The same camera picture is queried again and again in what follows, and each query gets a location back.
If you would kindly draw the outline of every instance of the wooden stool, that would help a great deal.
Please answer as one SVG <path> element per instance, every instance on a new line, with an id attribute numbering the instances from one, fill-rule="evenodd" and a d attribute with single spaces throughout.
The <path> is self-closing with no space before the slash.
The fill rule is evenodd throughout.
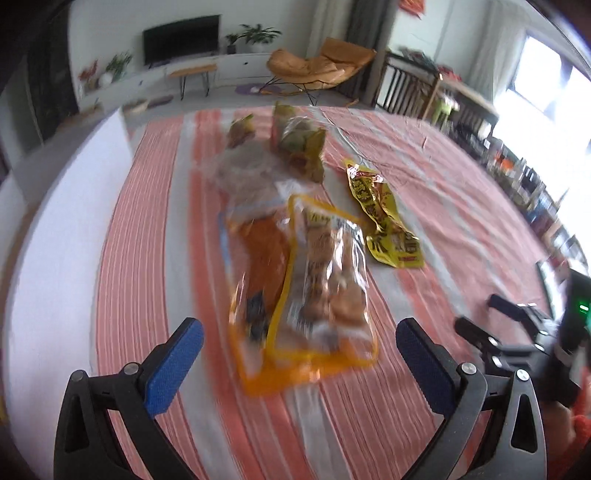
<path id="1" fill-rule="evenodd" d="M 217 70 L 217 65 L 215 63 L 210 63 L 208 65 L 200 65 L 199 67 L 191 67 L 188 69 L 181 69 L 175 70 L 170 75 L 169 78 L 178 78 L 180 87 L 181 87 L 181 100 L 184 98 L 184 87 L 185 83 L 187 82 L 187 77 L 189 75 L 196 75 L 198 73 L 201 74 L 201 78 L 203 80 L 203 88 L 205 88 L 205 96 L 209 95 L 209 72 L 215 72 Z"/>

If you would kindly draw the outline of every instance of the green stool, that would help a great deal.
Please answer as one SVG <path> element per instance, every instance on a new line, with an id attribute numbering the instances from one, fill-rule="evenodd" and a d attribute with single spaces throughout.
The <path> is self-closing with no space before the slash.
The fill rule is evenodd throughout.
<path id="1" fill-rule="evenodd" d="M 431 124 L 437 126 L 439 119 L 441 118 L 441 127 L 445 125 L 447 119 L 452 114 L 453 107 L 448 104 L 444 99 L 439 98 L 436 100 L 435 108 L 433 109 L 433 115 L 431 116 Z"/>

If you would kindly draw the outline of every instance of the metal screw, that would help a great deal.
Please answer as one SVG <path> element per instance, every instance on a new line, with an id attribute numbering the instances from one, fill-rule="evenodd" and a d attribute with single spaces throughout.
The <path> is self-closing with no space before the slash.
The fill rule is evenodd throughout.
<path id="1" fill-rule="evenodd" d="M 123 367 L 123 373 L 125 375 L 135 375 L 139 370 L 139 365 L 135 362 L 131 362 Z"/>
<path id="2" fill-rule="evenodd" d="M 530 375 L 525 370 L 519 369 L 517 371 L 517 378 L 519 378 L 520 380 L 523 380 L 524 382 L 527 382 L 530 379 Z"/>
<path id="3" fill-rule="evenodd" d="M 466 375 L 474 375 L 476 373 L 476 365 L 470 363 L 462 364 L 462 372 Z"/>
<path id="4" fill-rule="evenodd" d="M 70 378 L 73 382 L 79 382 L 84 378 L 84 371 L 83 370 L 76 370 L 74 373 L 71 374 Z"/>

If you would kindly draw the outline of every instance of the orange lounge chair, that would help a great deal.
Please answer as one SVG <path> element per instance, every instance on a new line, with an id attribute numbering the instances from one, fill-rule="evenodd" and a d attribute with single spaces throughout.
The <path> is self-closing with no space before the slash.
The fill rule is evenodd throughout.
<path id="1" fill-rule="evenodd" d="M 275 50 L 267 61 L 267 68 L 274 77 L 261 88 L 268 85 L 289 83 L 306 92 L 312 105 L 317 99 L 311 90 L 326 90 L 349 80 L 375 57 L 376 51 L 353 43 L 326 38 L 320 55 L 312 59 L 299 58 L 280 48 Z"/>

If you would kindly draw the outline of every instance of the tv cabinet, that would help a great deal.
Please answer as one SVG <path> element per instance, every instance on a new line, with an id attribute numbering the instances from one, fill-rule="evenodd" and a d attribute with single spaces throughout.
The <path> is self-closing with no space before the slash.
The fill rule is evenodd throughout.
<path id="1" fill-rule="evenodd" d="M 121 80 L 105 88 L 77 98 L 78 106 L 82 111 L 100 103 L 106 111 L 110 111 L 140 98 L 152 99 L 168 94 L 178 96 L 180 94 L 178 80 L 169 77 L 172 72 L 212 63 L 217 65 L 217 71 L 210 74 L 212 88 L 244 83 L 265 83 L 272 77 L 267 69 L 268 59 L 268 53 L 243 53 L 174 60 L 166 65 L 141 72 L 130 72 Z M 201 78 L 188 77 L 186 91 L 195 90 L 203 90 Z"/>

